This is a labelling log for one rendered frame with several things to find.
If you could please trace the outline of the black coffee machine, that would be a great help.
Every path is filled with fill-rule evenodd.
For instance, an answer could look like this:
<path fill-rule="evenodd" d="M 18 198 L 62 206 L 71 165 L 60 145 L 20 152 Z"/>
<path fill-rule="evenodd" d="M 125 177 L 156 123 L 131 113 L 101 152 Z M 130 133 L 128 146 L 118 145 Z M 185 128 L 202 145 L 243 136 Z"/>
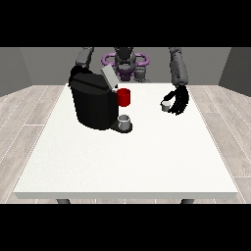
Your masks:
<path fill-rule="evenodd" d="M 78 121 L 92 129 L 113 129 L 120 133 L 132 131 L 119 129 L 119 108 L 117 90 L 112 90 L 102 75 L 88 70 L 69 77 L 69 88 L 75 104 Z"/>

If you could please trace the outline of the pale grey machine lid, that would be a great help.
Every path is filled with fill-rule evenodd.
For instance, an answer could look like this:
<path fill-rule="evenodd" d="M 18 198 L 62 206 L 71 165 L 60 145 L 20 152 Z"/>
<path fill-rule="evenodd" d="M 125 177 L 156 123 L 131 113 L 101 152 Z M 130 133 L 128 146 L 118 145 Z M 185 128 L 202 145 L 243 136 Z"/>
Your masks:
<path fill-rule="evenodd" d="M 106 79 L 109 87 L 114 89 L 116 85 L 119 83 L 119 80 L 114 72 L 114 69 L 111 65 L 107 65 L 101 69 L 101 74 Z"/>

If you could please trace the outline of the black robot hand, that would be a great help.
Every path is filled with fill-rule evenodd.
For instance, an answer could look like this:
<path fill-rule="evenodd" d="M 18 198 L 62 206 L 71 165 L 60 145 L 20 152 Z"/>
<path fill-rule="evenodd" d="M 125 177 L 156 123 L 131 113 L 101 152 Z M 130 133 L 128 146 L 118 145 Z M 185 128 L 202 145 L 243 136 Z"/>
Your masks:
<path fill-rule="evenodd" d="M 171 91 L 168 95 L 164 97 L 164 101 L 170 101 L 172 98 L 175 98 L 175 102 L 169 113 L 180 115 L 189 102 L 189 93 L 185 85 L 179 85 L 174 91 Z"/>
<path fill-rule="evenodd" d="M 84 68 L 82 66 L 74 66 L 71 69 L 71 75 L 76 75 L 79 73 L 87 74 L 88 73 L 88 68 Z"/>

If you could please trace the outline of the red pod holder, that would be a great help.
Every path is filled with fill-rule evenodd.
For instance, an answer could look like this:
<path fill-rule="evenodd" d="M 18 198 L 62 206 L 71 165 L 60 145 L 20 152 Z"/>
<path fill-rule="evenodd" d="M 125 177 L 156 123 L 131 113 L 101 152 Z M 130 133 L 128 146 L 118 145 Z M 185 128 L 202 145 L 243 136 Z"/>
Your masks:
<path fill-rule="evenodd" d="M 127 88 L 120 88 L 117 91 L 118 95 L 118 105 L 121 107 L 126 107 L 130 104 L 130 90 Z"/>

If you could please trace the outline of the small grey cup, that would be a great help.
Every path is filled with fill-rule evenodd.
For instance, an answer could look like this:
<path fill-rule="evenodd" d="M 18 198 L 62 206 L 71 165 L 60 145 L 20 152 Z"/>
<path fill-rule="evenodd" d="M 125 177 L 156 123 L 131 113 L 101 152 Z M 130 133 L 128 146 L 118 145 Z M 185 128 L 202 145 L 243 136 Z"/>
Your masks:
<path fill-rule="evenodd" d="M 127 130 L 130 127 L 130 118 L 128 115 L 120 115 L 118 117 L 119 129 Z"/>

